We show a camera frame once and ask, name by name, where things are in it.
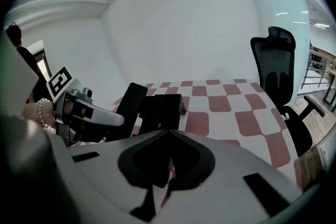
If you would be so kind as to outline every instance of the person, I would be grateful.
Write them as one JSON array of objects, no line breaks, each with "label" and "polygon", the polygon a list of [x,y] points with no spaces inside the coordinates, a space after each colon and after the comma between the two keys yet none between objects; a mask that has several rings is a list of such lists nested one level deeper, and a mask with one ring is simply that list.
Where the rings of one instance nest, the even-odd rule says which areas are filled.
[{"label": "person", "polygon": [[46,79],[43,76],[42,72],[37,66],[35,57],[24,47],[22,47],[21,43],[21,29],[15,24],[12,23],[7,29],[6,33],[15,46],[17,52],[24,58],[26,63],[29,65],[29,67],[34,71],[34,73],[38,76],[38,81],[33,88],[33,92],[29,97],[30,102],[37,102],[38,100],[41,100],[42,98],[46,98],[48,100],[51,100],[51,96],[49,94],[48,88],[46,86]]},{"label": "person", "polygon": [[[24,106],[22,116],[26,120],[33,120],[39,125],[43,126],[45,130],[55,133],[56,121],[52,113],[53,102],[42,98],[36,103],[29,103]],[[65,120],[69,121],[72,109],[74,107],[74,102],[66,100],[64,105],[63,114]],[[85,115],[86,108],[82,108],[81,113]]]}]

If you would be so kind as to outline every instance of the ceiling light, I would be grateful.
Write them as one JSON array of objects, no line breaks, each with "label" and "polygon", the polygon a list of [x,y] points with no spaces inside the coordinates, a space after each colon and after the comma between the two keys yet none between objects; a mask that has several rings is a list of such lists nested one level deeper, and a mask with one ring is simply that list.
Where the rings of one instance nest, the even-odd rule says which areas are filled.
[{"label": "ceiling light", "polygon": [[330,25],[324,25],[324,24],[315,24],[315,25],[323,26],[323,27],[330,27]]},{"label": "ceiling light", "polygon": [[321,28],[321,29],[325,29],[324,26],[320,26],[320,25],[314,25],[314,26],[316,26],[316,27],[318,27],[318,28]]}]

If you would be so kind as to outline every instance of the pearl bracelet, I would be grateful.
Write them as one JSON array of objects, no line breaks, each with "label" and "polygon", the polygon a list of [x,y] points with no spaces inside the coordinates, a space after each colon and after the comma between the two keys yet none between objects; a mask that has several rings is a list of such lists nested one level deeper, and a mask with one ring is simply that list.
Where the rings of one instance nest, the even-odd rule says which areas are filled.
[{"label": "pearl bracelet", "polygon": [[52,133],[56,133],[56,130],[54,128],[52,128],[51,126],[49,126],[48,124],[46,124],[43,117],[42,117],[42,104],[46,103],[46,102],[50,102],[50,101],[46,98],[42,98],[42,99],[38,100],[38,102],[36,103],[35,110],[34,110],[34,121],[37,121],[36,118],[38,117],[40,123],[44,127],[44,130],[48,130]]}]

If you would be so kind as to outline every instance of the black panel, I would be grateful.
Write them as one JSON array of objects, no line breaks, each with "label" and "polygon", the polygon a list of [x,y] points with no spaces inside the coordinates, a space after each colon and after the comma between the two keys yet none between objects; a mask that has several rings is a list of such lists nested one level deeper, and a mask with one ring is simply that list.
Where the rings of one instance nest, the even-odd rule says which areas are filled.
[{"label": "black panel", "polygon": [[162,188],[168,181],[170,158],[176,178],[170,181],[168,192],[198,187],[215,167],[215,157],[207,147],[172,130],[127,148],[119,156],[118,167],[133,186]]},{"label": "black panel", "polygon": [[157,94],[145,97],[139,117],[142,118],[139,134],[155,130],[177,130],[180,124],[183,101],[180,94]]},{"label": "black panel", "polygon": [[75,163],[77,163],[77,162],[86,161],[87,159],[92,159],[98,156],[99,154],[97,152],[88,152],[88,153],[72,156],[72,159]]},{"label": "black panel", "polygon": [[155,205],[153,198],[153,190],[152,188],[147,191],[145,201],[141,207],[137,207],[131,211],[131,215],[149,222],[155,216]]},{"label": "black panel", "polygon": [[129,85],[117,109],[117,113],[124,116],[124,124],[109,128],[106,142],[129,138],[131,136],[147,91],[148,89],[144,86],[135,83]]},{"label": "black panel", "polygon": [[283,211],[289,204],[259,174],[244,176],[243,179],[256,195],[270,217]]}]

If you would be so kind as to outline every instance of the metal railing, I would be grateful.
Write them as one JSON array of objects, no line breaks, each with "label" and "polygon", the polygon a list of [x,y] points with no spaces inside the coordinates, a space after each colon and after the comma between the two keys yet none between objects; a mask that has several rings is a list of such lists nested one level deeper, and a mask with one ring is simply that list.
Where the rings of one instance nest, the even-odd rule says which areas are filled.
[{"label": "metal railing", "polygon": [[[305,76],[303,77],[303,82],[301,89],[304,85],[318,84],[318,88],[321,84],[329,84],[329,72],[328,68],[334,69],[336,67],[336,61],[332,57],[327,57],[324,54],[321,54],[314,50],[309,50],[308,63],[306,68]],[[308,71],[315,71],[318,73],[318,76],[308,76]],[[319,78],[319,82],[309,82],[306,83],[306,78]],[[328,82],[322,82],[322,79],[328,79]]]}]

